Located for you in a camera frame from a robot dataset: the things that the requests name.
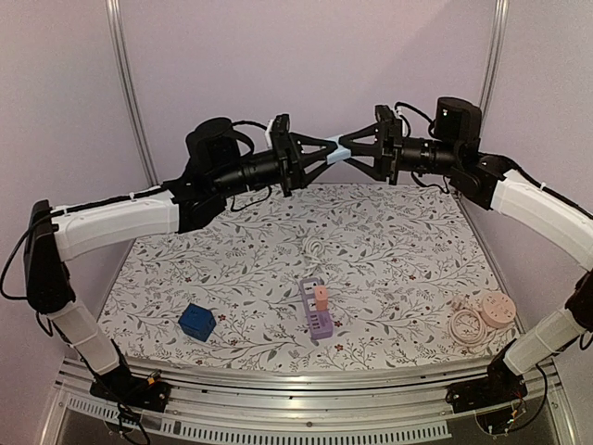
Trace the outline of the light blue plug adapter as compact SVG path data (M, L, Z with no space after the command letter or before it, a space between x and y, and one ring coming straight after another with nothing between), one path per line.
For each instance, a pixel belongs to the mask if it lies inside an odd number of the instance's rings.
M339 161L344 161L351 157L351 150L343 146L340 142L340 135L328 138L328 141L335 143L335 149L326 156L326 163L328 165L336 164Z

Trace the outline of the pink plug adapter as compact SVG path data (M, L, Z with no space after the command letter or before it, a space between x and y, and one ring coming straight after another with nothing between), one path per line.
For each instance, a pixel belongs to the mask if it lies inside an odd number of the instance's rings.
M326 286L315 286L314 290L314 302L315 308L318 312L325 312L328 310L328 290Z

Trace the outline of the purple power strip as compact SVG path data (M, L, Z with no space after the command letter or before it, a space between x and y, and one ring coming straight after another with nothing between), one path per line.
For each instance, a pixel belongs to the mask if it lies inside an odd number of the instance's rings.
M334 322L329 312L329 298L327 311L317 311L314 302L313 288L315 286L325 286L325 283L321 278L309 277L301 280L298 286L305 309L310 337L313 340L332 337L334 333Z

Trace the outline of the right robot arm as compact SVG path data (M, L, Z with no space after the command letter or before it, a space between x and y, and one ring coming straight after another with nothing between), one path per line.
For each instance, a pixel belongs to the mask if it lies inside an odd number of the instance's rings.
M344 161L377 181L395 184L400 172L441 175L467 199L524 224L568 253L585 270L563 308L502 350L487 367L479 396L498 404L540 361L592 329L592 216L537 182L515 161L479 150L482 111L455 97L440 97L429 136L404 134L409 126L387 106L376 122L342 135L328 161Z

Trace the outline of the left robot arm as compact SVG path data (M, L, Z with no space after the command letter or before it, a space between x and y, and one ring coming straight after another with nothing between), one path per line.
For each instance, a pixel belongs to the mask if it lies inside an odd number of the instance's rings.
M206 227L229 197L279 185L285 195L306 187L332 163L335 140L292 133L287 115L265 129L267 150L256 152L239 123L218 117L185 139L182 175L141 192L51 208L37 202L23 255L26 300L45 315L99 376L118 402L137 395L135 378L94 316L76 299L67 262L90 251L149 235L183 234Z

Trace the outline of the floral table cloth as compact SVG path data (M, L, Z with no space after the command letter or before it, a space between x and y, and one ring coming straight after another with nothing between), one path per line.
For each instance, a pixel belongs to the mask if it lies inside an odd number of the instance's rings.
M313 340L299 282L321 278L333 336ZM185 235L137 240L99 322L130 357L305 373L367 371L489 357L519 328L481 327L498 289L454 197L412 185L320 184L226 212ZM212 311L207 342L178 324Z

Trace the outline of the dark blue cube socket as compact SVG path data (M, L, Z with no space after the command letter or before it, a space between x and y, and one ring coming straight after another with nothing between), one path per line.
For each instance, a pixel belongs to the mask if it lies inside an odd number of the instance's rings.
M212 311L190 303L178 321L182 331L189 337L207 342L216 327Z

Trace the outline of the pink round power socket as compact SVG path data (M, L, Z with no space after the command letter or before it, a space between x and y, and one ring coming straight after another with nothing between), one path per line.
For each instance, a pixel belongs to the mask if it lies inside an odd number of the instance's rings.
M514 321L516 306L508 295L491 292L482 297L480 315L487 326L500 329Z

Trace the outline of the right aluminium frame post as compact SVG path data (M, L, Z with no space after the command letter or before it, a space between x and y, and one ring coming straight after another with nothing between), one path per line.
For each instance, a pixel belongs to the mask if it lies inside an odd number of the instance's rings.
M499 62L503 50L505 32L509 16L509 0L496 0L492 20L492 32L487 51L486 71L482 83L479 108L486 116L494 93Z

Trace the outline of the aluminium frame post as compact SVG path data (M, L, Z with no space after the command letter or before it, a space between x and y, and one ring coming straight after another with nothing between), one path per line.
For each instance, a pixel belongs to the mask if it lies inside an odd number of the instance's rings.
M486 116L494 93L499 62L503 50L505 32L509 16L509 0L496 0L492 20L492 32L487 51L486 71L482 83L479 108Z
M126 45L120 1L107 0L105 5L110 39L113 46L124 104L132 129L132 136L145 179L149 185L156 185L158 183L158 173L148 144L141 109L134 88L132 66Z

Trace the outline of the left aluminium frame post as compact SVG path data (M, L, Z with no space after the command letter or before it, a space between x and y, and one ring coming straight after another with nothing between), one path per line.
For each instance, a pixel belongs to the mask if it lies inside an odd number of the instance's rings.
M141 109L134 88L132 66L126 45L120 1L107 0L105 5L110 39L113 46L124 104L132 129L132 136L145 179L149 185L156 185L158 183L158 173L148 144Z

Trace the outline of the aluminium front rail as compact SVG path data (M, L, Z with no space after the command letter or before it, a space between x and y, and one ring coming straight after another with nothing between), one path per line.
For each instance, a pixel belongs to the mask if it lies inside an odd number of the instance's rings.
M279 374L133 359L170 383L161 413L143 412L132 439L154 444L575 444L553 362L525 377L516 427L489 435L478 413L455 413L448 386L483 376L486 360L371 371Z

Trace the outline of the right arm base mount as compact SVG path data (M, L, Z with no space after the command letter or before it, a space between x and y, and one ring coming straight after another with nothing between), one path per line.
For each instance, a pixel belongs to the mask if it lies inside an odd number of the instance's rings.
M447 386L445 401L454 413L464 413L518 400L527 393L522 375L514 374L503 361L494 361L485 376Z

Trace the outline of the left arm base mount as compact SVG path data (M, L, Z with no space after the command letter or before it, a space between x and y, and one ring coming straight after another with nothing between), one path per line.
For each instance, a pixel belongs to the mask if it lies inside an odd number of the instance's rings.
M90 394L121 406L163 413L169 401L171 384L162 379L159 369L148 376L134 375L120 348L114 342L112 344L118 354L118 366L104 375L89 368L94 377Z

